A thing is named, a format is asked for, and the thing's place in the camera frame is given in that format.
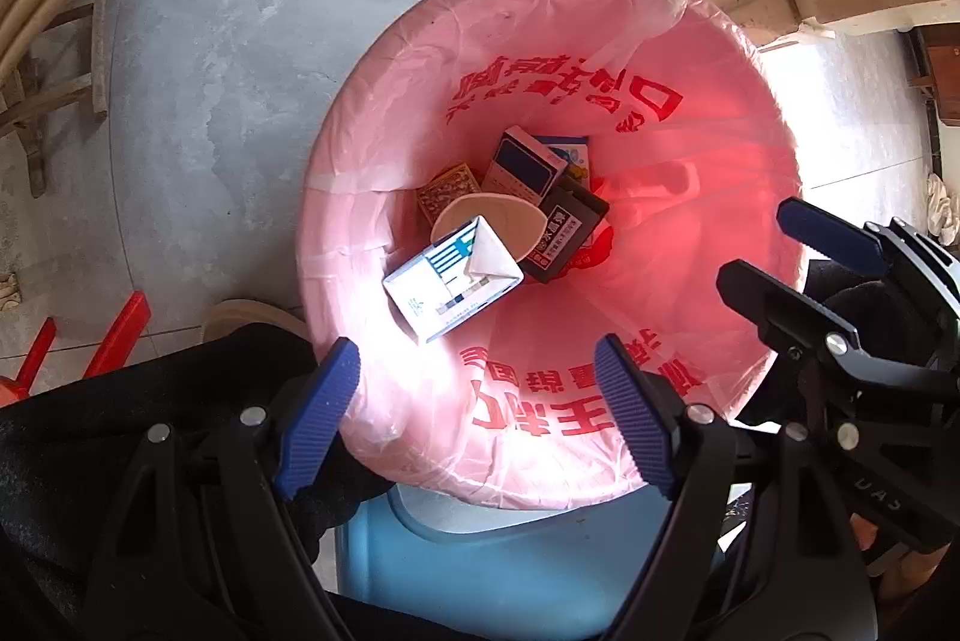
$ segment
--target blue plastic stool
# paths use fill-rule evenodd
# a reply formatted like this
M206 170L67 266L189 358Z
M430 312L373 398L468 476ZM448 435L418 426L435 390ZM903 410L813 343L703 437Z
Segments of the blue plastic stool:
M339 589L486 638L580 641L613 621L668 509L651 486L549 516L396 486L337 529Z

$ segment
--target trash can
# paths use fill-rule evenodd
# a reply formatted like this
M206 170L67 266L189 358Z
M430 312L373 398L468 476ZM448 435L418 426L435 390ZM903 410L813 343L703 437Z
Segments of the trash can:
M419 345L383 278L429 244L414 190L501 134L588 136L611 206L561 277L527 280ZM360 59L305 178L301 291L320 354L348 336L350 452L395 481L505 508L575 508L642 486L593 377L616 333L688 402L736 414L771 360L720 301L740 257L800 287L776 205L794 141L757 53L707 0L422 0Z

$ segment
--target cardboard box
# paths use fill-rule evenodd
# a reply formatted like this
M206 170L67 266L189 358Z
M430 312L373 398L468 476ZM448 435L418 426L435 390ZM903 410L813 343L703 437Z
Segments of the cardboard box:
M479 192L480 186L466 163L457 165L444 171L430 183L416 190L416 201L421 211L424 211L427 221L432 226L437 221L445 207L453 200L463 195L472 195Z
M584 189L590 188L590 158L587 138L571 138L563 135L534 135L534 139L568 162L566 174Z
M522 280L496 232L477 216L392 272L383 286L416 336L429 342Z
M560 174L566 160L520 127L503 133L493 162L480 184L482 192L514 195L539 205Z
M556 276L606 216L610 205L570 176L561 176L541 202L546 229L520 269L541 283Z

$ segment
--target white cloth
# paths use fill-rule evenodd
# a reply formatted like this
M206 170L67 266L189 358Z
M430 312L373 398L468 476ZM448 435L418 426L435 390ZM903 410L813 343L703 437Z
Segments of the white cloth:
M960 197L934 173L926 177L926 228L941 245L952 245L960 232Z

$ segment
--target screw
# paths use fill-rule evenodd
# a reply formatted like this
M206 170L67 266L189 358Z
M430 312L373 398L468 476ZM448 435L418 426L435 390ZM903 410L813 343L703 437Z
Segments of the screw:
M713 409L710 406L704 406L702 403L694 403L686 407L686 418L697 424L712 424L714 419Z
M860 443L860 430L856 429L853 422L844 422L837 428L837 443L845 452L851 452L856 449L856 444Z
M787 438L795 440L797 443L803 443L809 435L808 430L800 422L787 422L784 433L786 433Z
M259 427L267 420L267 411L264 411L260 406L251 406L251 408L243 409L240 414L240 421L247 425L247 427Z
M167 438L170 438L170 427L162 422L153 425L150 430L147 430L147 440L149 440L150 443L163 443Z
M847 349L847 341L840 333L827 333L827 350L829 350L834 357L846 354Z

